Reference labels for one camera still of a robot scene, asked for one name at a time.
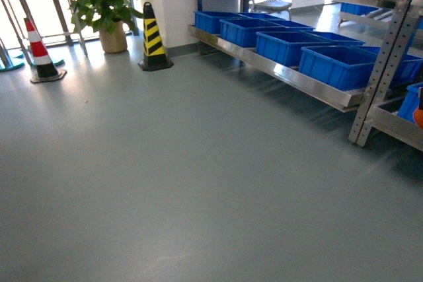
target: orange object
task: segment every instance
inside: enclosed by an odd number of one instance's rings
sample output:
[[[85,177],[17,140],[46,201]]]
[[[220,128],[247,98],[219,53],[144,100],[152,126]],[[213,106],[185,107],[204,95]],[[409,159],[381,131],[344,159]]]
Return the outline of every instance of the orange object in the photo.
[[[417,125],[420,128],[423,128],[423,110],[417,108],[413,112],[412,117],[414,118],[414,121],[417,123]]]
[[[44,43],[42,42],[41,36],[35,29],[33,23],[28,18],[25,18],[24,20],[26,30],[28,31],[28,39],[31,45],[32,56],[37,68],[37,75],[35,75],[30,82],[44,83],[62,79],[66,75],[67,71],[64,69],[56,69],[52,59],[48,55]]]

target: plant pot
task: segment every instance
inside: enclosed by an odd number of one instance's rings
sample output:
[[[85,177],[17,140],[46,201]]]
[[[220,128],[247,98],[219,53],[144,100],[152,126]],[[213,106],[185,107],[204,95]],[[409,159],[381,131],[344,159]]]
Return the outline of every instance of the plant pot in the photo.
[[[116,29],[114,29],[111,34],[105,31],[104,28],[100,28],[100,42],[106,53],[119,53],[126,51],[128,48],[126,34],[124,32],[124,23],[120,21],[116,24]]]

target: cone base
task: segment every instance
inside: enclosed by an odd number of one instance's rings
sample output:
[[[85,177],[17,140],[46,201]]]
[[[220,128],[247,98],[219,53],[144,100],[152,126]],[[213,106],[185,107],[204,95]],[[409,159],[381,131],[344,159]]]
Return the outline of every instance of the cone base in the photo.
[[[38,83],[46,83],[46,82],[56,82],[62,78],[65,77],[67,74],[67,71],[65,69],[58,69],[57,75],[51,76],[51,77],[39,77],[38,75],[33,76],[33,78],[30,79],[30,82],[33,84]]]
[[[13,71],[15,69],[19,69],[25,65],[25,62],[23,62],[21,59],[13,59],[11,58],[12,65],[5,67],[3,65],[3,62],[0,60],[0,72],[8,72]]]
[[[170,69],[174,63],[166,57],[166,63],[159,63],[156,65],[148,65],[144,60],[139,62],[138,65],[143,69],[143,71],[147,72],[154,72],[154,71],[160,71],[161,69]]]

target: gray floor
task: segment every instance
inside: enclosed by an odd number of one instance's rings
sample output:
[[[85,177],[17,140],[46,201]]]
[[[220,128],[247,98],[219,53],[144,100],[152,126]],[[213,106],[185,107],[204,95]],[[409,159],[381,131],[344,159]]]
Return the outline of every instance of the gray floor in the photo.
[[[140,71],[129,41],[0,74],[0,281],[422,281],[421,152],[351,145],[354,114],[222,53]]]

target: blue plastic crate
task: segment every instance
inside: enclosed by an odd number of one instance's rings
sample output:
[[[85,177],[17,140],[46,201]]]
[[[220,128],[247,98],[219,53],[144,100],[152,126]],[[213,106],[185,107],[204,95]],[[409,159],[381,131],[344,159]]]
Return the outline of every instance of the blue plastic crate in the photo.
[[[253,19],[262,19],[262,20],[283,20],[286,21],[285,19],[279,18],[279,17],[275,17],[272,15],[269,15],[267,13],[239,13],[241,16],[243,17],[247,17],[247,18],[253,18]]]
[[[260,19],[222,19],[221,37],[243,48],[255,48],[257,32],[286,31],[287,28],[269,20]]]
[[[312,26],[306,26],[305,24],[301,24],[301,23],[289,21],[289,20],[284,20],[284,19],[272,20],[272,22],[290,29],[287,31],[300,31],[300,30],[312,31],[314,29]]]
[[[329,46],[330,41],[304,32],[257,32],[256,52],[285,66],[298,66],[304,46]]]
[[[303,31],[314,36],[322,37],[332,42],[333,46],[362,46],[365,42],[332,32]]]
[[[377,8],[361,6],[361,5],[353,5],[351,3],[343,3],[341,4],[340,11],[342,11],[343,13],[351,13],[352,15],[362,16],[374,10],[377,10]]]
[[[417,83],[407,87],[408,93],[401,105],[401,108],[399,108],[398,117],[404,118],[412,123],[416,123],[412,115],[419,105],[418,89],[420,87],[423,87],[423,83]]]
[[[196,11],[195,27],[211,34],[220,34],[220,20],[223,18],[243,18],[236,13],[217,11]]]
[[[379,54],[380,51],[380,48],[377,46],[362,46],[360,49],[374,53],[375,55]],[[406,54],[392,78],[390,87],[396,87],[413,82],[422,66],[422,63],[423,59]]]
[[[299,72],[339,90],[366,87],[375,55],[355,46],[302,48]]]

